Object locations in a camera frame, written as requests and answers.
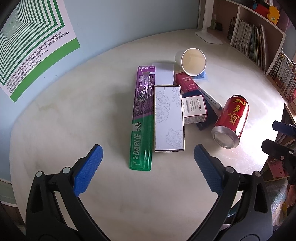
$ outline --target metal screw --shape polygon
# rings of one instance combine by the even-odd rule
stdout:
[[[69,173],[71,171],[71,169],[69,168],[69,167],[65,167],[64,169],[63,169],[63,173],[64,174],[67,174],[67,173]]]
[[[38,171],[38,172],[36,173],[36,177],[41,177],[41,175],[42,175],[42,172],[41,172],[41,171]]]
[[[234,169],[232,167],[226,167],[226,171],[229,173],[233,173]]]
[[[255,174],[255,176],[257,176],[257,177],[260,177],[260,176],[261,176],[261,173],[258,172],[258,171],[255,171],[254,174]]]

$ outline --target paper cup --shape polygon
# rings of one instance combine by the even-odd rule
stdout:
[[[179,51],[175,60],[189,76],[197,76],[205,70],[206,58],[202,51],[196,48]]]

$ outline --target beverage can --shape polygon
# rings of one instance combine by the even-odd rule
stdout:
[[[220,146],[231,149],[239,145],[249,110],[247,100],[241,95],[234,95],[227,100],[212,129],[212,136]]]

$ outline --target green and white poster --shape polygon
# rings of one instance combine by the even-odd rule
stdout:
[[[0,87],[14,101],[80,47],[63,0],[22,0],[0,32]]]

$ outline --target flower line drawing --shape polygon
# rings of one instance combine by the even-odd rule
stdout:
[[[173,97],[172,97],[172,102],[176,101],[176,105],[179,106],[180,105],[180,98],[178,98],[178,88],[172,88],[172,92],[173,92]]]
[[[160,123],[168,119],[170,111],[170,100],[165,95],[165,88],[155,93],[155,121]]]
[[[182,130],[173,130],[172,128],[168,131],[166,136],[167,144],[171,145],[172,147],[182,148],[183,147],[183,131]]]

